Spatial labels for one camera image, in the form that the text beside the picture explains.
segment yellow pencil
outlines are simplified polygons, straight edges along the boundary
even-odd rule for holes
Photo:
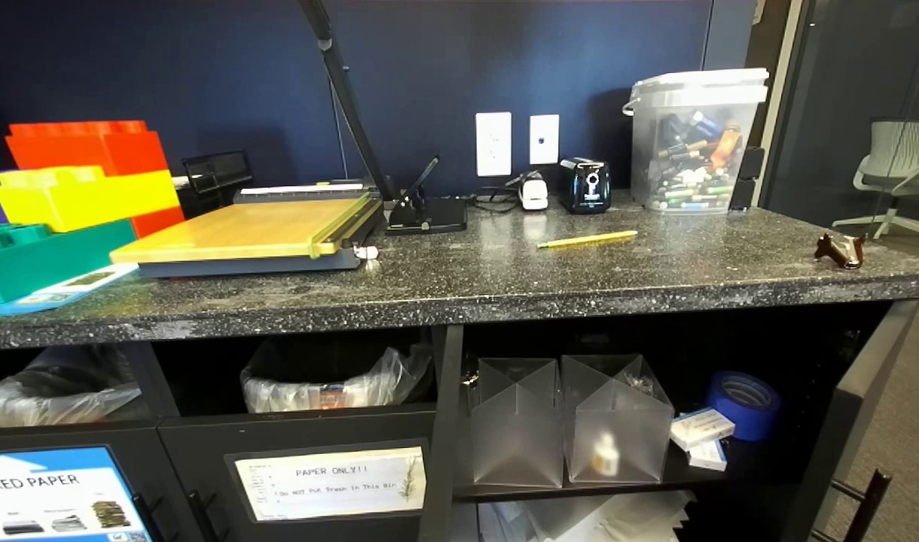
[[[640,235],[637,230],[619,230],[605,235],[541,240],[536,246],[550,251],[550,246],[581,246],[581,243],[621,243],[621,240],[634,240],[637,235]]]

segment wall outlet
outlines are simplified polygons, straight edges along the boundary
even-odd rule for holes
[[[480,177],[513,175],[513,113],[476,115],[476,175]]]
[[[532,122],[527,122],[527,164],[532,167],[557,164],[557,134],[561,134],[557,115],[532,115]]]

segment cabinet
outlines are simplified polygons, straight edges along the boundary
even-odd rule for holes
[[[533,240],[640,222],[637,246],[541,252]],[[95,297],[0,319],[0,376],[49,343],[151,343],[132,358],[148,421],[0,430],[0,452],[108,443],[162,539],[475,539],[480,504],[623,490],[696,494],[688,537],[806,539],[846,438],[871,411],[916,312],[919,257],[871,246],[856,274],[808,257],[817,233],[755,210],[730,221],[482,213],[470,233],[377,239],[379,267],[328,276],[127,280]],[[428,340],[435,363],[402,406],[248,415],[241,367],[267,337],[299,340],[308,367],[342,353]],[[675,412],[713,375],[770,379],[784,415],[763,446],[730,449],[724,477],[668,449],[656,486],[476,489],[458,472],[461,389],[476,358],[643,353]],[[419,446],[424,508],[389,517],[258,524],[230,472],[241,456]]]

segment yellow tray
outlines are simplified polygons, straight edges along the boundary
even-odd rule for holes
[[[102,177],[102,170],[85,167],[0,172],[0,207],[10,222],[75,233],[181,207],[181,200],[169,172]]]
[[[183,221],[112,252],[112,261],[321,260],[379,204],[361,200],[248,203]]]

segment floor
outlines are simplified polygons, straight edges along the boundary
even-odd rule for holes
[[[919,312],[881,406],[860,438],[860,452],[841,480],[866,489],[874,470],[886,470],[891,486],[866,542],[919,542]],[[852,508],[846,497],[832,494],[817,524],[824,534],[841,539]]]

